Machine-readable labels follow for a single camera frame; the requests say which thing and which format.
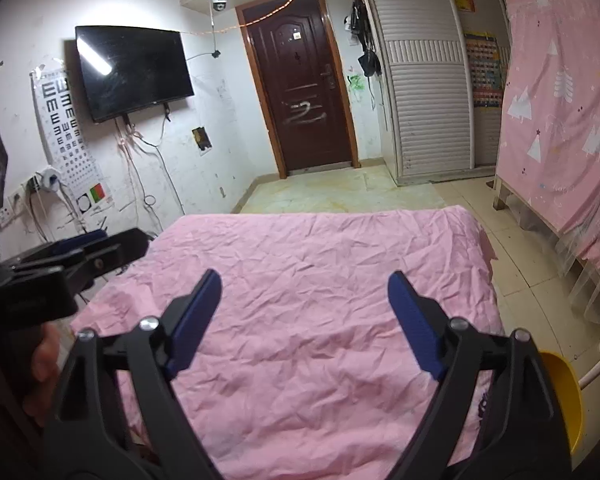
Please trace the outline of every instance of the green scribble on wall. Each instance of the green scribble on wall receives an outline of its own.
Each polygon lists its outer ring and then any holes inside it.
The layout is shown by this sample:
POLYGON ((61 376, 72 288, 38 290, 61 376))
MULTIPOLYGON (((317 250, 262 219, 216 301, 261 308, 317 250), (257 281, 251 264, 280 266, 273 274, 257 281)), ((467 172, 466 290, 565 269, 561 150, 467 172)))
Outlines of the green scribble on wall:
POLYGON ((365 82, 360 74, 348 75, 349 88, 353 92, 362 91, 365 89, 365 82))

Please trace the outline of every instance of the pink cloth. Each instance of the pink cloth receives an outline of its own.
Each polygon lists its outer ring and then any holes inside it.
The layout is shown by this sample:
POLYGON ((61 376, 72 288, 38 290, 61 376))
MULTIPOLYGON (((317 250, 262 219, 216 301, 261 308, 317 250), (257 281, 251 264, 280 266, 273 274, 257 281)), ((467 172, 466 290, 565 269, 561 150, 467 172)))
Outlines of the pink cloth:
POLYGON ((600 270, 600 0, 507 0, 496 174, 600 270))
MULTIPOLYGON (((131 329, 216 269, 222 300, 174 389, 220 472, 238 479, 384 478, 436 389, 387 300, 403 270, 449 316, 501 333, 493 249, 460 206, 372 214, 186 216, 111 280, 75 330, 131 329)), ((481 374, 454 461, 477 435, 481 374)), ((125 378, 129 423, 141 431, 125 378)))

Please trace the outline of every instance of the yellow bucket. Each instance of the yellow bucket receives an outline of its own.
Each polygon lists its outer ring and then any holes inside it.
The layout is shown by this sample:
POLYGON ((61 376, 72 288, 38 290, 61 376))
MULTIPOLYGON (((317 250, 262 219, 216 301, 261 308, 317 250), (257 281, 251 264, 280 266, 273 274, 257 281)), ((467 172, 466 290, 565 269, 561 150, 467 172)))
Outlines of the yellow bucket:
POLYGON ((554 385, 555 395, 562 410, 562 417, 567 427, 571 455, 573 455, 582 438, 584 426, 584 412, 582 409, 582 395, 578 386, 578 379, 573 368, 561 355, 540 350, 542 362, 549 378, 554 385))

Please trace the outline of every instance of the black tv screen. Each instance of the black tv screen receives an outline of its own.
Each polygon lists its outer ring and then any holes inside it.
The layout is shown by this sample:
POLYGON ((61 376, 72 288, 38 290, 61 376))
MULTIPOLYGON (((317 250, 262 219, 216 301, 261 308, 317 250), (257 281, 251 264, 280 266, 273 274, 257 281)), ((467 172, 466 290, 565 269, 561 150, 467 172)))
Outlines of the black tv screen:
POLYGON ((90 25, 75 39, 96 123, 193 95, 179 32, 90 25))

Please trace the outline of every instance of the white wardrobe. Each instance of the white wardrobe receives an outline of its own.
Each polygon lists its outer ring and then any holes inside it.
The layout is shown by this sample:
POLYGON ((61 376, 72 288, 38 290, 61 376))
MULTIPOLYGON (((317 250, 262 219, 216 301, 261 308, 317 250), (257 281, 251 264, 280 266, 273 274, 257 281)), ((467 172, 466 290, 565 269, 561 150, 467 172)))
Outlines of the white wardrobe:
POLYGON ((500 108, 474 108, 466 32, 496 36, 509 59, 502 0, 367 0, 378 34, 387 131, 382 151, 398 182, 444 180, 495 165, 500 108))

